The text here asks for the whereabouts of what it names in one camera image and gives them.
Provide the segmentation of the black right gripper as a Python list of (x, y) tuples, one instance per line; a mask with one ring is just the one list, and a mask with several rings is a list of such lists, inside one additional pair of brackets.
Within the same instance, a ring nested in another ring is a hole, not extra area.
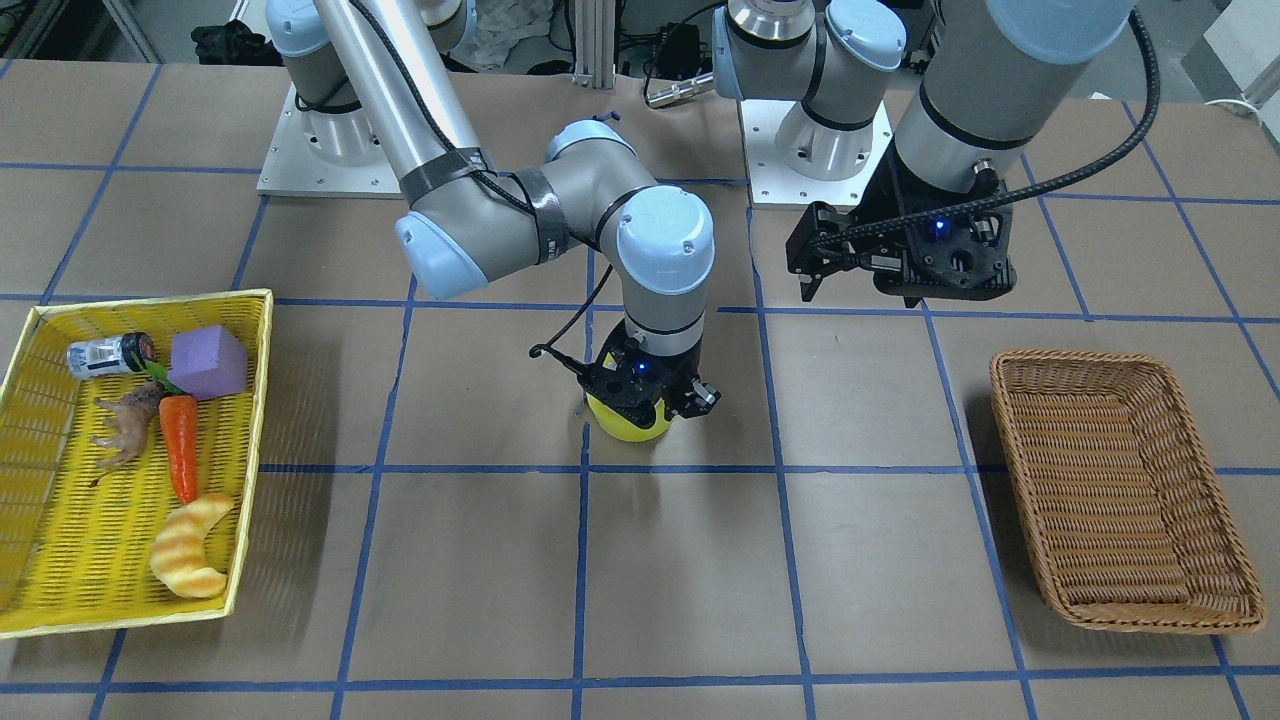
[(640, 348), (635, 340), (612, 338), (584, 366), (584, 392), (637, 427), (653, 425), (660, 400), (668, 419), (705, 416), (721, 392), (701, 380), (700, 359), (701, 341), (681, 354), (662, 356)]

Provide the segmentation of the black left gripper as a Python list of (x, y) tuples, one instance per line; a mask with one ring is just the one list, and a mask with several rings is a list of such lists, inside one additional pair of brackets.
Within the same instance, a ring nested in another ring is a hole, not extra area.
[(961, 190), (940, 190), (916, 177), (890, 150), (858, 210), (840, 211), (810, 202), (786, 241), (786, 264), (797, 277), (800, 300), (809, 304), (823, 279), (841, 272), (870, 270), (876, 288), (913, 307), (920, 299), (988, 301), (1011, 292), (1018, 274), (1009, 260), (1009, 205), (955, 213), (854, 241), (826, 241), (863, 224), (987, 199), (1005, 184), (989, 159), (961, 173)]

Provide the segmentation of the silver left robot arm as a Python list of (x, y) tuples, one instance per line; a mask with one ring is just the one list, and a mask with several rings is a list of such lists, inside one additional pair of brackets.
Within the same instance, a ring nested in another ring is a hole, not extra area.
[[(803, 301), (855, 269), (909, 307), (1010, 293), (1012, 205), (1096, 176), (1137, 143), (1023, 190), (1005, 181), (1084, 69), (1124, 29), (1143, 35), (1133, 1), (945, 1), (941, 12), (940, 46), (855, 208), (814, 200), (786, 241)], [(714, 14), (716, 90), (788, 102), (774, 137), (783, 163), (842, 179), (873, 137), (906, 38), (879, 1), (728, 1)]]

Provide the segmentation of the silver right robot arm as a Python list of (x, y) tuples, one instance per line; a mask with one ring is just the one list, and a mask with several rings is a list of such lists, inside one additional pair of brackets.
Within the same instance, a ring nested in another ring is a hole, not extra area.
[(316, 154), (388, 160), (408, 211), (396, 233), (420, 288), (454, 299), (577, 246), (618, 275), (623, 320), (593, 363), (536, 345), (602, 411), (650, 429), (707, 415), (698, 370), (713, 217), (662, 184), (608, 124), (576, 120), (541, 165), (498, 176), (457, 99), (436, 41), (461, 40), (471, 1), (270, 1), (266, 23)]

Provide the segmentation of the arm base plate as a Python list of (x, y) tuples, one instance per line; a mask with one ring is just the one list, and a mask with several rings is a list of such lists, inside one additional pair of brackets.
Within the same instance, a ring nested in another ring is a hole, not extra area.
[(259, 173), (273, 197), (399, 199), (401, 179), (444, 149), (403, 88), (348, 113), (303, 111), (292, 83)]
[(739, 109), (756, 208), (803, 210), (826, 202), (840, 211), (852, 210), (892, 138), (883, 102), (869, 124), (851, 131), (818, 123), (799, 101), (749, 99)]

